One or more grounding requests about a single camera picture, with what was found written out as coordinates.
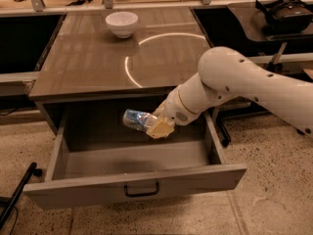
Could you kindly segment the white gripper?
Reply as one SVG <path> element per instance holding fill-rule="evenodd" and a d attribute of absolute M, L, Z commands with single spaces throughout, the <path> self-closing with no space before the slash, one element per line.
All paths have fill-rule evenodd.
<path fill-rule="evenodd" d="M 180 86 L 168 94 L 153 115 L 159 118 L 146 131 L 153 139 L 165 138 L 174 131 L 175 124 L 188 125 L 199 117 L 199 114 L 191 112 L 184 105 L 180 95 Z"/>

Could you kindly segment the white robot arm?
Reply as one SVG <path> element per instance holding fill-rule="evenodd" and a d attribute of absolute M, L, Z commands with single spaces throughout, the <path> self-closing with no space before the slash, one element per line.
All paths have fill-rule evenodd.
<path fill-rule="evenodd" d="M 198 72 L 154 111 L 156 121 L 147 134 L 166 137 L 176 125 L 187 125 L 207 109 L 236 97 L 257 103 L 313 137 L 313 83 L 265 70 L 228 47 L 214 47 L 201 56 Z"/>

